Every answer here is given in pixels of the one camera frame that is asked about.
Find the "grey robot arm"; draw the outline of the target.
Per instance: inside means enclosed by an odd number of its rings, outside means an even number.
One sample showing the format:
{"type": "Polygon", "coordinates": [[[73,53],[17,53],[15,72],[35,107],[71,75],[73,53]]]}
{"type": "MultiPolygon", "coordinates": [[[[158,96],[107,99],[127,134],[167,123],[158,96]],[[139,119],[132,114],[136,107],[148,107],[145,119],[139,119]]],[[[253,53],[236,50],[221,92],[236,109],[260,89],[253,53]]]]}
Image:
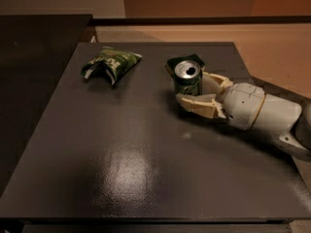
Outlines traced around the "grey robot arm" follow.
{"type": "Polygon", "coordinates": [[[304,161],[311,160],[310,108],[266,93],[250,83],[204,73],[201,95],[179,93],[178,104],[207,118],[222,118],[240,130],[263,134],[278,149],[304,161]]]}

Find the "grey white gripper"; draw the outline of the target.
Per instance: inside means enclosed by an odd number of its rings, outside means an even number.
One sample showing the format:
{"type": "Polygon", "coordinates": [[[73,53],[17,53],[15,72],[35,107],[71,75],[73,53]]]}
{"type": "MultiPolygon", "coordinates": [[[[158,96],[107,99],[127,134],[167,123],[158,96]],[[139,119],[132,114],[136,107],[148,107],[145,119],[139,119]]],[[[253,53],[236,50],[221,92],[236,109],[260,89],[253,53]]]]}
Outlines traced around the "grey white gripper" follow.
{"type": "Polygon", "coordinates": [[[207,118],[226,117],[228,125],[241,130],[251,128],[265,98],[258,86],[233,84],[228,77],[208,72],[202,75],[202,93],[207,95],[178,93],[176,100],[188,112],[207,118]]]}

